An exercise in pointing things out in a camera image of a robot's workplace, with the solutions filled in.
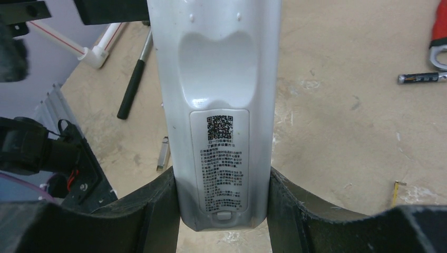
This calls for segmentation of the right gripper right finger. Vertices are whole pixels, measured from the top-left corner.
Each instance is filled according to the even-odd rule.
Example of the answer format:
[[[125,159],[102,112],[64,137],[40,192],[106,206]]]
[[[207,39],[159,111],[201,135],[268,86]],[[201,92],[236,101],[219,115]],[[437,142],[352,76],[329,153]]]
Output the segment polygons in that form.
[[[367,216],[270,172],[273,252],[446,252],[446,206],[400,205]]]

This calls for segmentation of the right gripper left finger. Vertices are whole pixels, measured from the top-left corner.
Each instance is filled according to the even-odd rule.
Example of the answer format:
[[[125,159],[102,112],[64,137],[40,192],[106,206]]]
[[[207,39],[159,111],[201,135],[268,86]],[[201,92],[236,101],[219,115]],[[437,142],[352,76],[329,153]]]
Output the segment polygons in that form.
[[[175,252],[172,169],[91,214],[45,201],[1,204],[1,252]]]

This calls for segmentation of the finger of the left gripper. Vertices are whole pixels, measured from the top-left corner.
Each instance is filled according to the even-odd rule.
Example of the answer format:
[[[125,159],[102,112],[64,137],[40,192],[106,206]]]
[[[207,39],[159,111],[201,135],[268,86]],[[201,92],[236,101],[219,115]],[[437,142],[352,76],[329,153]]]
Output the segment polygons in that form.
[[[84,25],[149,21],[145,0],[74,0]]]

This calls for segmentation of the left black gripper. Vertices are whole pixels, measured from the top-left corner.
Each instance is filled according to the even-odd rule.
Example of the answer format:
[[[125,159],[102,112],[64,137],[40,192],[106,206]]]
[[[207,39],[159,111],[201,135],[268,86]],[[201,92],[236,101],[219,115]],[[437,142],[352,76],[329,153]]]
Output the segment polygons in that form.
[[[23,39],[29,33],[26,22],[52,17],[45,1],[1,0],[1,83],[27,78],[28,51]]]

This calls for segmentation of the white remote control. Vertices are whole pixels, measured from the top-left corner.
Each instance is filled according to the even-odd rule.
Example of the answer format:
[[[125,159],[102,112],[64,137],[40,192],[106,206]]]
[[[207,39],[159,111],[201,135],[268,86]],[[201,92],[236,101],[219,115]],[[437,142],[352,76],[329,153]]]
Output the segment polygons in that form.
[[[267,216],[281,1],[148,1],[182,221]]]

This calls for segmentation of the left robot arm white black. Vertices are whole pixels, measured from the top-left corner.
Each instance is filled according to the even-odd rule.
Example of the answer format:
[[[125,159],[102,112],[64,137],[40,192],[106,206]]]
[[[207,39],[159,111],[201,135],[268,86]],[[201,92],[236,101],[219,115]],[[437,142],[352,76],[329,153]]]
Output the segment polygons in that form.
[[[7,19],[14,9],[26,11],[37,7],[35,15],[26,15],[26,21],[50,16],[43,1],[13,1],[1,3],[2,82],[20,81],[26,77],[27,56],[24,44],[9,37],[9,27],[22,20],[17,14]],[[57,139],[37,121],[16,117],[1,118],[1,174],[29,176],[41,171],[55,173],[66,179],[62,207],[78,213],[127,213],[145,209],[148,197],[143,189],[118,199],[112,190],[96,156],[78,128],[68,123],[60,128]]]

